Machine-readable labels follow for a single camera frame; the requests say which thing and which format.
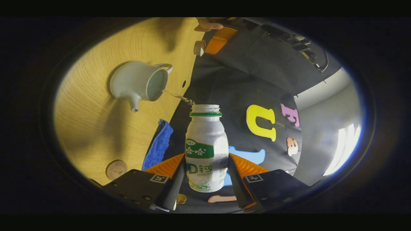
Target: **white knob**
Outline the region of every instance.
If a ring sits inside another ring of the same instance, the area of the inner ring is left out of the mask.
[[[196,43],[194,44],[194,55],[202,56],[205,50],[206,42],[204,40],[196,41]]]

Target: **blue towel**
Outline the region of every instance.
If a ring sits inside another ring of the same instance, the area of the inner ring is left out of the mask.
[[[158,124],[151,146],[148,149],[147,155],[145,155],[143,167],[141,168],[142,171],[160,163],[169,147],[169,140],[173,129],[165,120],[160,120]]]

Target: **black fabric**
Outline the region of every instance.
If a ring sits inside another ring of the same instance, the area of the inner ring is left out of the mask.
[[[212,32],[206,33],[209,41]],[[324,62],[322,49],[315,44],[310,48],[318,55],[320,65]],[[302,136],[300,127],[295,127],[282,115],[280,104],[296,109],[293,96],[320,83],[341,68],[330,55],[330,64],[321,74],[301,53],[284,42],[273,39],[260,26],[253,30],[242,28],[216,55],[197,56],[191,83],[185,97],[197,104],[218,104],[230,146],[237,150],[258,152],[265,149],[266,157],[260,166],[268,170],[282,169],[294,174],[300,159]],[[246,122],[246,112],[250,105],[272,109],[275,124],[264,118],[257,118],[258,126],[277,131],[277,138],[253,134]],[[184,152],[185,133],[191,121],[190,106],[180,102],[170,126],[174,129],[169,148],[164,159]],[[299,151],[296,155],[287,153],[286,139],[297,140]],[[196,192],[188,186],[185,176],[180,193],[187,196],[185,204],[178,205],[181,213],[232,213],[239,211],[235,201],[208,203],[213,195],[234,196],[232,186],[225,186],[214,193]]]
[[[261,166],[269,170],[283,169],[293,174],[300,158],[300,152],[292,157],[287,154],[287,137],[296,139],[300,149],[302,145],[301,129],[296,128],[281,113],[280,103],[295,109],[293,96],[275,85],[256,78],[250,74],[241,72],[231,67],[225,67],[212,59],[211,56],[198,57],[196,59],[192,81],[185,93],[185,97],[193,99],[197,104],[218,104],[229,145],[237,150],[258,152],[265,149],[266,157]],[[277,130],[277,138],[272,142],[270,138],[253,134],[246,124],[247,108],[256,104],[275,112],[275,124],[263,118],[257,118],[256,123],[264,128]],[[164,154],[164,159],[171,158],[184,152],[185,133],[191,122],[189,105],[181,102],[170,126],[174,129],[170,137],[169,148]],[[204,213],[221,213],[238,211],[238,205],[234,202],[208,203],[213,195],[234,196],[232,186],[225,186],[215,193],[196,192],[188,186],[188,179],[182,183],[180,193],[187,196],[187,202],[177,206],[178,211],[190,213],[192,211]]]
[[[323,49],[313,42],[308,47],[317,55],[318,64],[323,65],[326,60]],[[321,74],[303,54],[256,27],[253,30],[239,29],[214,58],[224,66],[252,74],[297,95],[341,68],[331,53],[327,52],[327,55],[329,66]]]

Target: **wood grain surface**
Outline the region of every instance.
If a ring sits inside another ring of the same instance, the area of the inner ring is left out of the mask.
[[[155,102],[140,101],[140,111],[133,113],[111,95],[111,75],[130,61],[171,63],[166,90],[183,95],[196,57],[194,43],[204,35],[194,31],[197,25],[195,18],[140,22],[97,44],[68,71],[55,101],[54,123],[68,160],[85,177],[109,183],[105,170],[116,159],[129,170],[141,169],[159,119],[169,122],[180,100],[163,94]]]

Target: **bottle label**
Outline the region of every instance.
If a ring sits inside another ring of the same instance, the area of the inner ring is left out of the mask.
[[[192,139],[185,140],[185,156],[197,159],[208,159],[214,157],[212,145],[198,143]]]
[[[187,163],[188,174],[197,174],[197,176],[207,176],[212,173],[212,165],[196,165]]]
[[[199,191],[199,192],[208,192],[211,190],[211,187],[206,180],[200,180],[197,184],[194,184],[192,181],[189,181],[188,185],[192,189]]]

